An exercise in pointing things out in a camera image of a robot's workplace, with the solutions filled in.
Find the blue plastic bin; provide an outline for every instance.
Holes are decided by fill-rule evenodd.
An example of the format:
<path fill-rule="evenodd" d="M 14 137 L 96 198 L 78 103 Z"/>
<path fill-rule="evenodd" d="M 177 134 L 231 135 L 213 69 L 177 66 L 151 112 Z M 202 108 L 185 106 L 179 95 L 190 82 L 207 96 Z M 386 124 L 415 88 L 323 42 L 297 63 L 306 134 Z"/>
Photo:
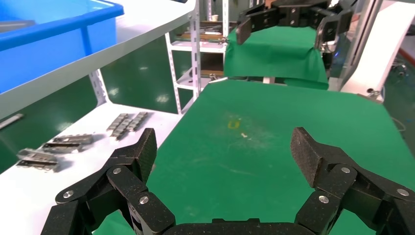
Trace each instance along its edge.
<path fill-rule="evenodd" d="M 35 22 L 0 33 L 0 93 L 115 45 L 122 14 L 102 0 L 0 0 L 0 23 Z"/>

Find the green table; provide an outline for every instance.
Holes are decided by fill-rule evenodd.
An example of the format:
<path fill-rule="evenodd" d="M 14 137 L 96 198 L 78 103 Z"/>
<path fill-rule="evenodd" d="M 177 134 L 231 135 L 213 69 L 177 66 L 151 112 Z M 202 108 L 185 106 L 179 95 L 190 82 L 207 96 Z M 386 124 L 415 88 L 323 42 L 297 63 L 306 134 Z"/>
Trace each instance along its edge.
<path fill-rule="evenodd" d="M 281 77 L 289 86 L 327 90 L 321 54 L 314 49 L 312 28 L 271 27 L 236 43 L 235 30 L 228 36 L 224 73 L 227 77 Z"/>
<path fill-rule="evenodd" d="M 232 80 L 204 89 L 160 147 L 148 187 L 178 224 L 293 222 L 313 191 L 290 152 L 297 126 L 415 189 L 415 161 L 382 105 L 354 94 Z M 131 232 L 120 221 L 113 213 L 95 235 Z M 345 211 L 331 234 L 374 232 Z"/>

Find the metal bracket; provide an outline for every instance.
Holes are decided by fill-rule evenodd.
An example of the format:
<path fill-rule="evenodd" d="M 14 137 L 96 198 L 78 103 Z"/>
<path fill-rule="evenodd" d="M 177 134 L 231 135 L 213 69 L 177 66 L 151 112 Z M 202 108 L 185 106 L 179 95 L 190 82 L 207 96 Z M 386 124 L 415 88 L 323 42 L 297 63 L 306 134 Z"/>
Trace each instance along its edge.
<path fill-rule="evenodd" d="M 170 33 L 166 33 L 164 35 L 164 37 L 166 38 L 167 55 L 168 55 L 168 58 L 169 58 L 170 73 L 171 73 L 171 79 L 172 79 L 172 82 L 173 82 L 173 90 L 174 90 L 174 97 L 175 97 L 175 100 L 176 100 L 177 113 L 180 115 L 180 114 L 182 114 L 182 107 L 180 105 L 179 89 L 177 87 L 176 70 L 174 69 L 173 51 L 171 49 Z"/>
<path fill-rule="evenodd" d="M 45 172 L 56 172 L 59 170 L 59 163 L 55 155 L 44 153 L 30 148 L 25 148 L 17 153 L 20 161 L 17 162 L 18 167 L 33 167 Z"/>
<path fill-rule="evenodd" d="M 200 74 L 200 19 L 199 19 L 199 1 L 196 0 L 195 9 L 190 19 L 190 38 L 192 44 L 192 81 L 195 88 L 193 89 L 193 101 L 197 99 L 201 91 L 201 74 Z"/>
<path fill-rule="evenodd" d="M 124 119 L 118 125 L 118 127 L 115 130 L 113 130 L 110 137 L 115 138 L 116 141 L 122 139 L 124 134 L 127 132 L 127 126 L 130 125 L 131 121 L 132 121 L 132 119 L 129 119 L 129 118 Z"/>
<path fill-rule="evenodd" d="M 58 136 L 53 139 L 53 142 L 91 144 L 93 136 L 91 134 Z"/>
<path fill-rule="evenodd" d="M 126 127 L 126 130 L 129 132 L 134 132 L 138 129 L 140 124 L 143 123 L 145 117 L 147 116 L 147 112 L 139 112 L 133 120 L 131 120 L 130 124 Z"/>
<path fill-rule="evenodd" d="M 73 153 L 80 152 L 82 145 L 80 143 L 52 142 L 44 143 L 41 149 L 48 153 Z"/>
<path fill-rule="evenodd" d="M 115 120 L 110 124 L 107 128 L 107 131 L 115 130 L 126 118 L 128 118 L 128 114 L 120 114 L 118 115 Z"/>
<path fill-rule="evenodd" d="M 92 88 L 95 93 L 95 97 L 97 99 L 96 106 L 100 106 L 101 104 L 111 103 L 110 99 L 108 98 L 107 89 L 105 88 L 104 79 L 102 78 L 101 70 L 95 70 L 89 74 Z"/>

